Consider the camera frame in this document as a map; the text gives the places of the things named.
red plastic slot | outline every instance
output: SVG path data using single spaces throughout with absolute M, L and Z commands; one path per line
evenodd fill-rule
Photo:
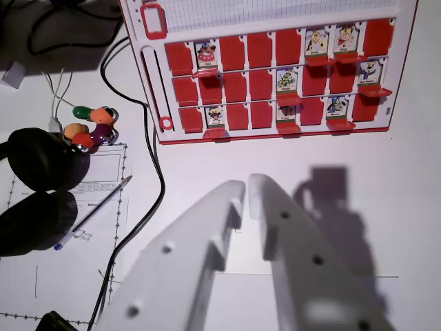
M 249 34 L 248 62 L 250 68 L 270 67 L 273 57 L 272 40 L 266 32 Z
M 227 117 L 230 130 L 248 129 L 248 109 L 243 104 L 227 105 Z
M 340 53 L 334 55 L 337 63 L 358 63 L 367 60 L 367 57 L 359 57 L 357 52 Z
M 145 19 L 145 11 L 148 9 L 158 10 L 159 21 L 161 23 L 161 31 L 150 32 L 148 27 L 148 22 Z M 144 22 L 145 34 L 150 40 L 164 39 L 167 36 L 167 24 L 165 22 L 165 12 L 164 9 L 158 3 L 145 3 L 141 6 L 141 16 Z
M 297 92 L 277 94 L 277 104 L 279 106 L 296 106 L 300 103 L 302 103 L 302 99 L 297 95 Z
M 382 88 L 381 85 L 358 86 L 359 93 L 368 98 L 387 97 L 392 91 Z
M 356 79 L 357 67 L 355 64 L 336 63 L 331 68 L 329 89 L 331 93 L 352 92 L 353 83 Z
M 300 127 L 296 124 L 296 122 L 277 122 L 276 123 L 277 131 L 280 134 L 290 134 L 290 133 L 299 133 Z
M 273 77 L 268 70 L 252 70 L 249 72 L 249 93 L 251 100 L 270 99 L 272 92 Z
M 218 74 L 218 68 L 199 69 L 192 75 L 192 77 L 205 78 L 205 77 L 217 76 L 217 74 Z
M 219 44 L 223 70 L 242 70 L 245 64 L 245 46 L 239 36 L 220 38 Z
M 356 95 L 353 105 L 352 119 L 354 122 L 373 121 L 377 114 L 380 97 L 369 98 L 362 94 Z
M 179 108 L 179 114 L 185 133 L 202 132 L 202 114 L 196 108 Z
M 251 123 L 253 129 L 270 128 L 273 120 L 273 108 L 264 102 L 253 102 L 251 107 Z
M 366 24 L 365 44 L 366 57 L 386 55 L 391 47 L 393 25 L 389 19 L 374 19 Z
M 208 128 L 204 133 L 204 139 L 219 139 L 225 135 L 225 128 Z
M 224 74 L 223 84 L 227 102 L 239 102 L 246 100 L 247 79 L 241 72 Z
M 327 67 L 305 66 L 303 69 L 303 96 L 324 94 L 327 75 Z
M 336 60 L 330 59 L 327 55 L 305 58 L 305 63 L 309 67 L 327 66 L 328 64 L 334 64 L 335 62 Z
M 212 105 L 222 102 L 222 83 L 217 76 L 199 78 L 198 80 L 202 104 Z
M 192 51 L 184 43 L 168 43 L 165 45 L 165 52 L 173 76 L 192 74 Z
M 190 77 L 173 78 L 173 86 L 179 106 L 196 106 L 198 104 L 198 88 Z
M 297 64 L 300 61 L 302 37 L 297 29 L 276 31 L 277 66 Z
M 302 99 L 300 122 L 302 126 L 318 126 L 322 123 L 323 101 L 321 98 Z
M 333 131 L 352 130 L 356 126 L 354 123 L 349 122 L 347 119 L 327 119 L 326 125 L 330 130 Z

black ear cushion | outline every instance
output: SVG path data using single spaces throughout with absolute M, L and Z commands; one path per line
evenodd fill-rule
M 57 199 L 36 192 L 0 216 L 0 257 L 22 255 L 41 245 L 56 231 Z
M 73 152 L 60 138 L 38 128 L 14 131 L 7 144 L 12 171 L 31 190 L 61 188 L 72 171 Z

cartoon character picture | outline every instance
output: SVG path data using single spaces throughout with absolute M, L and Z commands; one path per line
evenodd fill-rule
M 296 111 L 293 106 L 278 106 L 277 121 L 295 121 Z
M 380 83 L 382 66 L 378 61 L 368 61 L 360 64 L 361 74 L 358 84 L 373 85 Z
M 327 48 L 328 35 L 325 29 L 306 31 L 306 56 L 326 54 Z
M 206 108 L 205 114 L 207 117 L 207 125 L 209 128 L 224 126 L 223 109 L 220 106 Z
M 357 42 L 358 31 L 354 25 L 336 28 L 335 53 L 354 52 L 357 49 Z
M 345 97 L 328 98 L 326 117 L 346 117 L 347 105 Z
M 200 68 L 216 67 L 216 46 L 210 44 L 209 40 L 199 41 L 194 44 L 196 48 L 196 57 Z
M 292 68 L 277 70 L 277 93 L 297 91 L 297 72 Z

orange toy piece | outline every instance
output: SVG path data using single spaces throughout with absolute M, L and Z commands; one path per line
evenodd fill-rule
M 90 113 L 90 119 L 96 124 L 107 124 L 113 126 L 115 123 L 114 113 L 109 108 L 100 107 L 93 109 Z
M 89 133 L 79 132 L 74 135 L 72 139 L 72 145 L 79 146 L 80 150 L 87 152 L 90 148 L 93 147 L 94 142 Z
M 77 133 L 89 133 L 89 128 L 80 123 L 72 123 L 64 128 L 64 137 L 72 140 Z

pen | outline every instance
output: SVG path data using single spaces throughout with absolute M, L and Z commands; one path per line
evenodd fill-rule
M 126 179 L 124 179 L 118 186 L 115 187 L 115 189 L 113 191 L 111 191 L 111 193 L 109 193 L 109 195 L 106 196 L 106 198 L 104 198 L 104 200 L 102 200 L 102 202 L 100 202 L 94 209 L 92 209 L 92 211 L 87 214 L 87 216 L 80 222 L 80 224 L 78 224 L 76 227 L 74 227 L 72 230 L 69 230 L 69 232 L 60 240 L 59 243 L 57 243 L 54 246 L 55 250 L 60 250 L 61 248 L 63 248 L 63 246 L 75 235 L 75 232 L 77 232 L 78 230 L 81 229 L 81 227 L 87 223 L 87 221 L 89 221 L 89 219 L 101 208 L 105 205 L 106 202 L 108 202 L 121 188 L 123 188 L 124 186 L 127 185 L 127 183 L 130 181 L 130 179 L 132 179 L 132 175 L 130 175 L 129 177 L 127 177 Z

